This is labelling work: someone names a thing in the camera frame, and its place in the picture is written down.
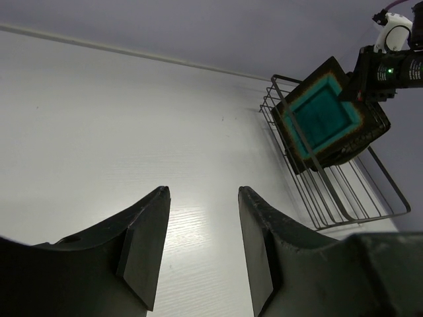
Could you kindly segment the teal square plate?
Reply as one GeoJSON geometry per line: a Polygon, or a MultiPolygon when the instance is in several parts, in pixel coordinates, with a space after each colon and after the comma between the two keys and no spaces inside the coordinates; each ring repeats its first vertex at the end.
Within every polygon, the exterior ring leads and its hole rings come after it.
{"type": "Polygon", "coordinates": [[[334,57],[328,58],[284,102],[272,110],[286,156],[296,174],[341,165],[383,135],[373,108],[360,102],[341,102],[338,95],[348,76],[334,57]]]}

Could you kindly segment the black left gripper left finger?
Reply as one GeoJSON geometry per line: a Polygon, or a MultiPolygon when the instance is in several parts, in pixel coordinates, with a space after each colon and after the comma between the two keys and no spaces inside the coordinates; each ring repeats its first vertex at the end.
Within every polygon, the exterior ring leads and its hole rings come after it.
{"type": "Polygon", "coordinates": [[[1,239],[2,316],[146,316],[155,306],[171,206],[160,186],[54,244],[1,239]]]}

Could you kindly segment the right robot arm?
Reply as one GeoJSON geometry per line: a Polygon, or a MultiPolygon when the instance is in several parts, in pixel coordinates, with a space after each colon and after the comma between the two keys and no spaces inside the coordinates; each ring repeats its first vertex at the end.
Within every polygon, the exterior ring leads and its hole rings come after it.
{"type": "Polygon", "coordinates": [[[391,11],[402,3],[393,1],[373,16],[379,35],[360,49],[339,100],[385,102],[398,89],[422,87],[422,2],[412,7],[412,20],[391,11]]]}

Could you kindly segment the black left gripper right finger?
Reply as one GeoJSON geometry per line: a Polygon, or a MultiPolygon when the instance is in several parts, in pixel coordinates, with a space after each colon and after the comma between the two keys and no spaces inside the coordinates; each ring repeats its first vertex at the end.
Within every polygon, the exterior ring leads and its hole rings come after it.
{"type": "Polygon", "coordinates": [[[421,316],[422,234],[337,240],[239,188],[239,216],[255,316],[421,316]]]}

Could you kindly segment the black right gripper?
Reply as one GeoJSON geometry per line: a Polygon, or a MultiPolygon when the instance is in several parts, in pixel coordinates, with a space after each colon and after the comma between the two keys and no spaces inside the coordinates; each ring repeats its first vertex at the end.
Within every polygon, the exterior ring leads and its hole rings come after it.
{"type": "Polygon", "coordinates": [[[343,102],[384,102],[401,87],[402,53],[375,52],[372,46],[360,49],[356,66],[338,99],[343,102]]]}

